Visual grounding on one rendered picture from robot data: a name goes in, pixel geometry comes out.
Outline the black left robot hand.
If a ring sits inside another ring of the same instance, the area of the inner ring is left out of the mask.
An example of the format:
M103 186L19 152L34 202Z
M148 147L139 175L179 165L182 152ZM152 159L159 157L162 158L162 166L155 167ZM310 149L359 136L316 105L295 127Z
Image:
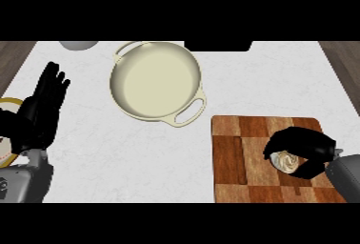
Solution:
M18 112L0 109L0 136L10 139L13 154L50 146L69 85L59 65L49 62L34 94L25 98Z

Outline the black appliance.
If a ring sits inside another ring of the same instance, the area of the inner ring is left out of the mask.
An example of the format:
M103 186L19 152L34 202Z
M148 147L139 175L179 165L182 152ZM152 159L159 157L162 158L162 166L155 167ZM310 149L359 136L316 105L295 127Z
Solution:
M252 41L185 42L185 47L190 51L248 51L251 45Z

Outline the grey round bowl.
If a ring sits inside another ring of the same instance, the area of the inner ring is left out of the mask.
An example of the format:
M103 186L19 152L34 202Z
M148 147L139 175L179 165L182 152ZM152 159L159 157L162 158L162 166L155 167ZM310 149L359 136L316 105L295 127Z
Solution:
M89 50L98 41L61 41L61 45L69 51L84 51Z

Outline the cream two-handled pot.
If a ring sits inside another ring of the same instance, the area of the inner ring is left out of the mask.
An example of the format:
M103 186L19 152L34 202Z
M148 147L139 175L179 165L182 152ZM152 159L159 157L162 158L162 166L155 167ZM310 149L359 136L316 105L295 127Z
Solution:
M131 41L114 54L109 92L123 113L148 122L188 126L207 98L192 52L165 41Z

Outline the white frosted cupcake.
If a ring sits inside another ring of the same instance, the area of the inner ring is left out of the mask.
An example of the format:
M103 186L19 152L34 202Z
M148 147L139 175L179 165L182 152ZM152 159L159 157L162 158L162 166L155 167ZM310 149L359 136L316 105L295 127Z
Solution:
M273 152L270 154L270 162L282 173L295 173L303 165L303 159L288 151Z

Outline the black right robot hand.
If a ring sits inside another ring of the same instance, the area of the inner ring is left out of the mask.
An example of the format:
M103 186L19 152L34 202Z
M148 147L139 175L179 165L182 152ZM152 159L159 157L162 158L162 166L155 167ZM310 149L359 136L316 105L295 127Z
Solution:
M325 172L325 163L335 157L337 141L322 132L301 127L288 127L275 132L264 147L264 158L286 151L307 159L291 176L313 179Z

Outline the yellow-rimmed white plate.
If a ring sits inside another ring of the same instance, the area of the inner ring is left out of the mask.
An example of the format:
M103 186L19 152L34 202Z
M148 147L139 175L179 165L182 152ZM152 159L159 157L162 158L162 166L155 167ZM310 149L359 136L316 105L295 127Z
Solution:
M0 98L0 108L5 111L18 112L22 101L18 98ZM12 142L5 136L0 136L0 168L9 167L16 160L18 155L12 153Z

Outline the brown checkered wooden cutting board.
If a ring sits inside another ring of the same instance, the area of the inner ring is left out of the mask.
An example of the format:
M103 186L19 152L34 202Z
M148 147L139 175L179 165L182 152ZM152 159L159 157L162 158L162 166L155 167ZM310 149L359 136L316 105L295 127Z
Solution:
M345 203L325 173L313 179L292 177L264 159L270 136L289 126L322 131L317 120L309 117L213 116L217 203Z

